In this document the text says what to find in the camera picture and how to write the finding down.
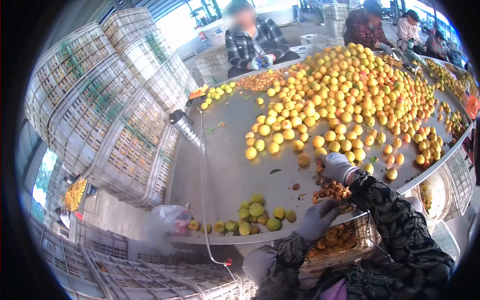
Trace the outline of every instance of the hand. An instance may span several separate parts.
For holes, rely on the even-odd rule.
[[[275,61],[275,59],[276,57],[272,53],[265,55],[264,60],[266,61],[266,63],[264,64],[264,67],[273,66],[273,62]]]
[[[358,170],[358,168],[352,166],[345,155],[332,152],[329,154],[320,154],[318,157],[325,166],[325,169],[322,171],[322,176],[338,181],[344,186],[350,185],[351,178],[349,177]]]
[[[262,68],[263,60],[259,57],[254,57],[247,65],[247,69],[250,70],[259,70]]]
[[[380,43],[379,48],[380,48],[383,52],[385,52],[385,54],[388,54],[388,55],[390,55],[390,56],[393,55],[392,48],[390,48],[389,45],[384,44],[384,43]]]
[[[325,235],[340,212],[336,200],[325,199],[307,210],[295,232],[307,241],[317,240]]]

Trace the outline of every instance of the checkered jacket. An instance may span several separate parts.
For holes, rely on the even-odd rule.
[[[272,53],[276,59],[279,59],[288,52],[287,40],[272,19],[257,18],[256,25],[258,30],[256,40],[265,53]],[[245,69],[256,55],[252,38],[243,32],[227,30],[225,45],[227,46],[228,61],[240,69]]]

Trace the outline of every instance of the cable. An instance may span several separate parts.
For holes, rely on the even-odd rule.
[[[385,251],[382,247],[380,247],[377,243],[375,243],[369,236],[368,236],[368,227],[370,226],[370,209],[367,209],[367,226],[365,227],[365,236],[368,238],[369,241],[372,242],[372,244],[374,244],[378,249],[382,250],[383,253],[385,253],[385,256],[388,258],[388,261],[390,262],[390,267],[393,269],[393,259],[392,257],[390,256],[390,254],[388,254],[387,251]]]
[[[203,115],[203,112],[198,107],[197,107],[197,110],[200,112],[200,147],[202,150],[202,157],[200,158],[200,194],[202,195],[202,209],[204,213],[205,245],[207,246],[207,251],[208,251],[208,255],[210,256],[210,260],[212,260],[212,262],[214,262],[215,264],[221,264],[225,268],[227,268],[227,271],[230,273],[230,276],[232,276],[233,281],[235,281],[235,283],[237,284],[240,294],[245,298],[245,294],[243,293],[243,285],[238,283],[232,271],[230,271],[230,268],[228,267],[227,262],[222,262],[222,263],[218,262],[215,258],[213,258],[212,251],[210,250],[210,242],[208,240],[208,233],[206,228],[207,215],[205,212],[205,194],[204,194],[204,157],[206,156],[205,145],[204,145],[204,115]]]

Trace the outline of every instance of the black hair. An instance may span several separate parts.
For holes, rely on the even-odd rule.
[[[375,0],[365,0],[363,8],[365,8],[369,14],[376,15],[379,18],[382,17],[382,7]]]
[[[243,11],[245,9],[251,9],[251,8],[253,8],[253,6],[246,0],[232,0],[229,4],[225,6],[223,13],[235,15],[240,11]]]
[[[439,37],[442,41],[445,41],[444,35],[440,30],[435,31],[435,36]]]
[[[420,20],[419,15],[418,15],[417,12],[414,11],[414,10],[408,10],[407,12],[405,12],[405,13],[402,15],[402,18],[406,18],[407,16],[410,16],[410,18],[412,18],[413,20],[415,20],[415,22],[418,22],[418,21]]]

